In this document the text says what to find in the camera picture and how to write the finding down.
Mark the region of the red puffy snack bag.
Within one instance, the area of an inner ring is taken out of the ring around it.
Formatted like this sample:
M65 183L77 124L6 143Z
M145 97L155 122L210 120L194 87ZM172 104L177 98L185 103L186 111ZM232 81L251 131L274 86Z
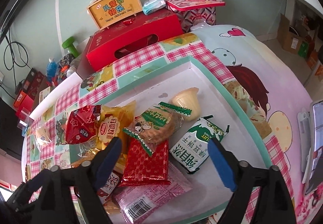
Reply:
M87 142L97 135L101 105L86 105L71 112L68 118L65 141L69 145Z

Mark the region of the pink barcode snack packet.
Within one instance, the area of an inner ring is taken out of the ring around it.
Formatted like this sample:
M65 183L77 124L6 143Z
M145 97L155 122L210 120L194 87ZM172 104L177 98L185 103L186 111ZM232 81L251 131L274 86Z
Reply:
M192 189L192 184L172 163L169 163L168 181L168 185L129 186L118 191L114 199L125 222L143 223L161 206Z

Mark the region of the red patterned snack pack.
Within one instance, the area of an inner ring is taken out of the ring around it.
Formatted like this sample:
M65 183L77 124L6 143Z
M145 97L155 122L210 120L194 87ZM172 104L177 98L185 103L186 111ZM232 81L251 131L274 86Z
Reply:
M130 141L128 157L120 187L144 185L169 185L169 142L158 144L153 155L148 153L136 139Z

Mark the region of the yellow soft bread pack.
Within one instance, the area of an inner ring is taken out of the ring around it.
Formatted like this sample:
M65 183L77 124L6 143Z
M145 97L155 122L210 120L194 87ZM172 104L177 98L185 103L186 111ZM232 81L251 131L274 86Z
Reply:
M122 142L121 155L117 166L124 169L128 153L128 135L123 129L128 127L134 119L136 101L124 106L101 106L100 124L98 127L98 147L102 150L107 147L114 137Z

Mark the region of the green round biscuit pack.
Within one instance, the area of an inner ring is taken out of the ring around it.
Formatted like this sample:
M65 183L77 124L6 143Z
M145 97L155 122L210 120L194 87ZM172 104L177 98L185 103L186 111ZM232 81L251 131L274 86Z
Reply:
M152 156L157 146L181 128L191 114L191 109L161 101L136 116L123 132L138 140L145 152Z

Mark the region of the cream jelly cup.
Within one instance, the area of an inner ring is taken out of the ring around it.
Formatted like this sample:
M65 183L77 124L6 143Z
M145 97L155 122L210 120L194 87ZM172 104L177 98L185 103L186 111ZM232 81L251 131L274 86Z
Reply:
M191 115L185 116L186 121L197 120L201 114L201 108L198 100L199 88L191 87L177 93L170 99L170 103L176 106L190 109Z

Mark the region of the orange red flat box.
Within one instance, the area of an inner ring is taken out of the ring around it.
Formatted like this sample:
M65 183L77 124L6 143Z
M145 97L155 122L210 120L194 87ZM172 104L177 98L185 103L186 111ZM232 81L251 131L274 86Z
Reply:
M32 111L33 102L34 100L28 94L26 94L23 90L20 90L14 101L13 107L16 112L23 107Z

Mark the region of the dark red box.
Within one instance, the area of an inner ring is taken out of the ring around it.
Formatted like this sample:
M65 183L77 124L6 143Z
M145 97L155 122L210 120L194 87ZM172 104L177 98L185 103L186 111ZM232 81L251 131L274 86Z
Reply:
M22 91L34 100L43 79L44 75L32 68L22 84Z

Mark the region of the white foam board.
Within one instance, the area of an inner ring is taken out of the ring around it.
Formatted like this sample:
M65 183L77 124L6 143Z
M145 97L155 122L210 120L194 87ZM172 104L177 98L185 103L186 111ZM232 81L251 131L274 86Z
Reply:
M29 118L32 120L36 120L39 118L47 109L49 109L53 104L56 103L58 98L63 96L66 92L68 92L73 86L80 84L82 82L82 78L74 72L64 81L62 81L52 92L40 103L35 109L30 113Z

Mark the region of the green dumbbell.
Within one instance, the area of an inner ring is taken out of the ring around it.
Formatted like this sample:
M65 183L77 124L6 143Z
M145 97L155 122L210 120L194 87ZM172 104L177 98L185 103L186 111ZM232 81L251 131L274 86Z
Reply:
M74 46L75 39L73 36L70 36L62 43L62 48L68 50L70 54L72 54L75 58L79 56L79 52Z

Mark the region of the large red gift box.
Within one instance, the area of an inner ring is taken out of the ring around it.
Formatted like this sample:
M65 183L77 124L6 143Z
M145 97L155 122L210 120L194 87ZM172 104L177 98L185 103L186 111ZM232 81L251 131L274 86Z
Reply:
M139 13L108 29L99 30L86 45L86 58L94 71L159 41L183 34L178 16L167 9Z

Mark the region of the cardboard box on floor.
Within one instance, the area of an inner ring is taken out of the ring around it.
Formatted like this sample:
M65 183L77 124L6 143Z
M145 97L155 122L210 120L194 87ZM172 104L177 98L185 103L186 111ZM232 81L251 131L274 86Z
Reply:
M305 58L309 49L309 43L305 38L290 32L290 27L290 21L281 14L277 40L285 51L298 54L300 57Z

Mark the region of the yellow childrens day gift box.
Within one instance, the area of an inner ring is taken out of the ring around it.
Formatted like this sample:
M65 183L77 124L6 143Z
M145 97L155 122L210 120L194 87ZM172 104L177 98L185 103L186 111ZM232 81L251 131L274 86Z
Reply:
M102 30L127 17L136 16L142 11L142 4L140 0L94 0L86 10Z

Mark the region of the pink red patterned gift box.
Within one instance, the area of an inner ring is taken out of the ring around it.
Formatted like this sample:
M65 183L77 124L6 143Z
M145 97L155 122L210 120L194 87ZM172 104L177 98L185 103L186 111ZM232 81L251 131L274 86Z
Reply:
M166 9L175 13L184 33L199 23L216 24L216 8L225 6L223 0L165 0Z

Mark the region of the blue wet wipes pack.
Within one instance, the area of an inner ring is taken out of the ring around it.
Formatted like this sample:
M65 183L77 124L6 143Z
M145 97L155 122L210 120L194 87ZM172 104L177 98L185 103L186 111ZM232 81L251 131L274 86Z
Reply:
M150 15L151 13L158 11L166 6L165 0L147 0L142 6L142 12L145 15Z

